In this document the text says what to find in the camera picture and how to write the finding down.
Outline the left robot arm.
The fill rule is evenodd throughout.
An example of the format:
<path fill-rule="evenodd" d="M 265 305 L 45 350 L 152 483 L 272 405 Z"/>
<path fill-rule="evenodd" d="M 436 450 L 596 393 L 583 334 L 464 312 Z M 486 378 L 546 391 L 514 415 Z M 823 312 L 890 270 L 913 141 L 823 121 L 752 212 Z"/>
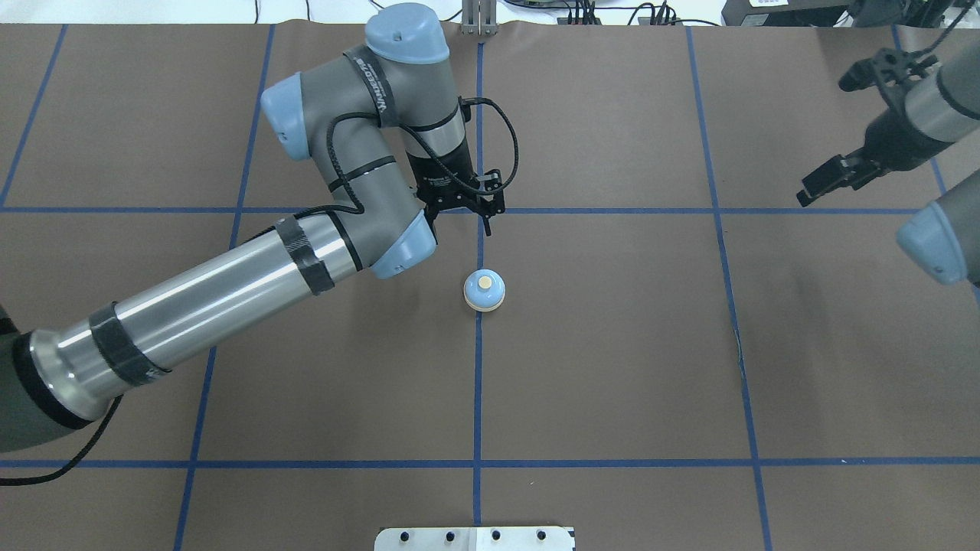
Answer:
<path fill-rule="evenodd" d="M 264 318 L 369 269 L 389 279 L 430 258 L 435 220 L 505 210 L 511 177 L 477 174 L 466 123 L 492 105 L 459 96 L 442 22 L 406 2 L 367 21 L 364 41 L 260 94 L 290 159 L 312 160 L 332 203 L 65 329 L 2 324 L 2 451 L 100 422 L 127 391 Z"/>

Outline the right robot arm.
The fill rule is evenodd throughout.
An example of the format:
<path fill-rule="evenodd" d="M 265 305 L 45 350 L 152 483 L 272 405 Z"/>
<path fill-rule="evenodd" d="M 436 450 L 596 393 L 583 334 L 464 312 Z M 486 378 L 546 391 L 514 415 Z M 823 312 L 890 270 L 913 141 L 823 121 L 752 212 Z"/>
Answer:
<path fill-rule="evenodd" d="M 885 109 L 868 123 L 864 143 L 835 155 L 802 179 L 802 207 L 840 188 L 858 191 L 892 172 L 912 171 L 976 135 L 979 45 L 971 41 L 942 62 L 930 49 L 878 50 L 838 80 L 845 92 L 874 88 Z M 896 234 L 907 257 L 941 285 L 979 280 L 978 174 L 972 172 L 918 210 Z"/>

